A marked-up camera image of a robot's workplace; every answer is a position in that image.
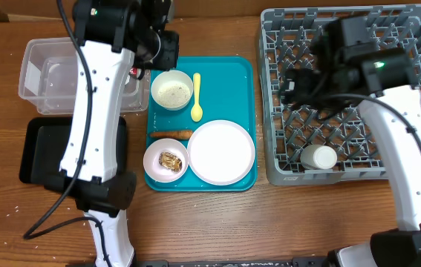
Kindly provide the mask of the white rice bowl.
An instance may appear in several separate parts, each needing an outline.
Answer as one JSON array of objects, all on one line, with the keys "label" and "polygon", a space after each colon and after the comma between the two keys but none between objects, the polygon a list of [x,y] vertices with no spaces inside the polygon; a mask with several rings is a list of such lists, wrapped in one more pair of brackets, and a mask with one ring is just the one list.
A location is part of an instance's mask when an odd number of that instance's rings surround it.
[{"label": "white rice bowl", "polygon": [[188,105],[193,95],[193,81],[180,70],[158,74],[151,82],[151,96],[162,108],[178,111]]}]

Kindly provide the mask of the orange carrot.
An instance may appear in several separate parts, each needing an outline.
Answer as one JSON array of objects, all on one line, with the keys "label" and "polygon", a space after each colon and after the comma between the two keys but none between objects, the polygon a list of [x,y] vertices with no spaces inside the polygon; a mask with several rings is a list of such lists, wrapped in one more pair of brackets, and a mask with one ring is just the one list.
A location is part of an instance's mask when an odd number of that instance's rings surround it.
[{"label": "orange carrot", "polygon": [[154,139],[177,139],[189,140],[193,134],[192,130],[179,130],[179,131],[156,131],[149,134],[149,137]]}]

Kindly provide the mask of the brown food scrap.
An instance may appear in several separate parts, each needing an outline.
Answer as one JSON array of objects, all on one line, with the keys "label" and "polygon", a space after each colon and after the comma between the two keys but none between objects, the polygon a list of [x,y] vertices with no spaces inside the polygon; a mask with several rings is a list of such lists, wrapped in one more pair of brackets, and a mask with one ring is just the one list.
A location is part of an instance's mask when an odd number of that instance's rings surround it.
[{"label": "brown food scrap", "polygon": [[159,155],[158,162],[160,166],[174,173],[180,172],[183,167],[182,160],[178,156],[167,151],[162,152]]}]

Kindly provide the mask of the small pink bowl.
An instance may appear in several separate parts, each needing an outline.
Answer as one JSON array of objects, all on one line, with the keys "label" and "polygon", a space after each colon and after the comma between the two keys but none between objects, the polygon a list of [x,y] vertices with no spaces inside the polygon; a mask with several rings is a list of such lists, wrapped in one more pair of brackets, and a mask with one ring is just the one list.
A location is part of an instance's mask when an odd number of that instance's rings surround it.
[{"label": "small pink bowl", "polygon": [[[174,173],[160,166],[158,159],[162,152],[170,152],[178,156],[183,163],[180,172]],[[159,139],[153,142],[144,153],[143,166],[145,172],[157,182],[174,182],[181,178],[189,166],[189,155],[186,147],[176,139]]]}]

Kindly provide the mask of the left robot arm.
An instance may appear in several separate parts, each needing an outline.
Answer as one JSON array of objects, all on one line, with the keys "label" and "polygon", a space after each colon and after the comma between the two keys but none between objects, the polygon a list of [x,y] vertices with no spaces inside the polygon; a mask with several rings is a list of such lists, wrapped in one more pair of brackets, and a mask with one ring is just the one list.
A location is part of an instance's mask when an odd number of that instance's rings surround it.
[{"label": "left robot arm", "polygon": [[179,36],[166,29],[172,0],[77,1],[63,22],[77,55],[71,131],[52,189],[72,197],[94,236],[97,266],[130,266],[126,211],[136,186],[119,172],[117,131],[132,68],[171,70]]}]

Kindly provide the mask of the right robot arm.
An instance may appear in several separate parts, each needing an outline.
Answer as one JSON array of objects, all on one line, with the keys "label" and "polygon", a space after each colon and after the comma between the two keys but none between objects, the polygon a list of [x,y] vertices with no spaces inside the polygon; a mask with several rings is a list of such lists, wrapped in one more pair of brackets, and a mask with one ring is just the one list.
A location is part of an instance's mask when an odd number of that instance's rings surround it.
[{"label": "right robot arm", "polygon": [[421,92],[410,57],[401,47],[379,50],[362,16],[326,24],[311,51],[317,68],[287,71],[285,80],[294,86],[281,87],[281,101],[327,117],[356,105],[376,141],[396,206],[395,229],[329,252],[324,265],[421,266]]}]

